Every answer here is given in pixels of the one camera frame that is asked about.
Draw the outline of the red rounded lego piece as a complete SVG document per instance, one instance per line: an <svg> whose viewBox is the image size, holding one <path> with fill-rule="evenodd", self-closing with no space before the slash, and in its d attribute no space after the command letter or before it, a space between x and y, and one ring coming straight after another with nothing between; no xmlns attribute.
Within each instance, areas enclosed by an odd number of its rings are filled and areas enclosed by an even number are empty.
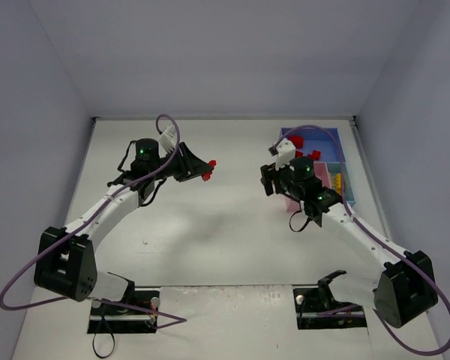
<svg viewBox="0 0 450 360"><path fill-rule="evenodd" d="M217 166L216 160L210 160L208 162L208 170L201 175L201 178L204 182L207 182L210 180L210 178L212 177L212 173L215 170L216 166Z"/></svg>

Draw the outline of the yellow long lego brick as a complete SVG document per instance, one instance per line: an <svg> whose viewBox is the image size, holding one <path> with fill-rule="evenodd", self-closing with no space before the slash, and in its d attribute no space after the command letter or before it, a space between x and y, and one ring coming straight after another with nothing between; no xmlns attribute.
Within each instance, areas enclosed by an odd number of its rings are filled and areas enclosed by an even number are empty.
<svg viewBox="0 0 450 360"><path fill-rule="evenodd" d="M332 174L331 175L331 184L332 184L332 187L337 192L341 192L341 189L343 187L343 185L342 185L342 175L340 173Z"/></svg>

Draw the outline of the small red lego brick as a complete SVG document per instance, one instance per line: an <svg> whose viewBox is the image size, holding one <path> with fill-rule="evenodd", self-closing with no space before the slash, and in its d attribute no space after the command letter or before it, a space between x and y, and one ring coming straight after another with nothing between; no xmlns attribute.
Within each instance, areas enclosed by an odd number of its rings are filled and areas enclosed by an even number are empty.
<svg viewBox="0 0 450 360"><path fill-rule="evenodd" d="M320 161L321 152L317 151L317 150L313 150L310 154L306 155L306 158L308 158L312 161Z"/></svg>

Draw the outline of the red long lego brick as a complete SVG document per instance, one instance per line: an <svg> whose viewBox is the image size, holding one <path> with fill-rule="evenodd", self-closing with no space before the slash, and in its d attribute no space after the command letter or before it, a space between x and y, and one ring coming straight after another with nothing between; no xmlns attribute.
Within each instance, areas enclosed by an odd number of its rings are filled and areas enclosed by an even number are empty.
<svg viewBox="0 0 450 360"><path fill-rule="evenodd" d="M305 142L302 136L289 136L288 140L295 146L296 149L302 149Z"/></svg>

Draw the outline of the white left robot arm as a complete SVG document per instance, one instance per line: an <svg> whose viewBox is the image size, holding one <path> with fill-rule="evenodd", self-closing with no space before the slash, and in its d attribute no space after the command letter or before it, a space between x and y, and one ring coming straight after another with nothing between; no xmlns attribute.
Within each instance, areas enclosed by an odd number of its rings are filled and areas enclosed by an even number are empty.
<svg viewBox="0 0 450 360"><path fill-rule="evenodd" d="M98 270L98 246L125 217L151 205L168 178L207 181L217 164L199 159L183 142L165 157L159 155L159 143L154 139L139 139L129 146L135 149L130 169L119 169L120 175L108 183L106 195L75 221L61 229L51 226L42 233L41 258L34 270L36 286L77 302L127 302L134 293L134 282Z"/></svg>

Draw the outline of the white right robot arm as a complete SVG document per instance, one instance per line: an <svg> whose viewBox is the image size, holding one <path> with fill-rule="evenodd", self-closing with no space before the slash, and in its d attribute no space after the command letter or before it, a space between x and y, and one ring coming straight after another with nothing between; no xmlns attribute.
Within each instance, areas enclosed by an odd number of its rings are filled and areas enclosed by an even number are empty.
<svg viewBox="0 0 450 360"><path fill-rule="evenodd" d="M308 223L314 222L341 241L367 266L364 277L337 270L318 281L318 296L327 311L355 304L376 311L399 329L437 304L431 259L420 250L409 252L374 230L364 231L357 223L359 216L344 205L342 196L316 177L311 159L296 157L281 168L266 164L260 173L267 195L281 194L299 203Z"/></svg>

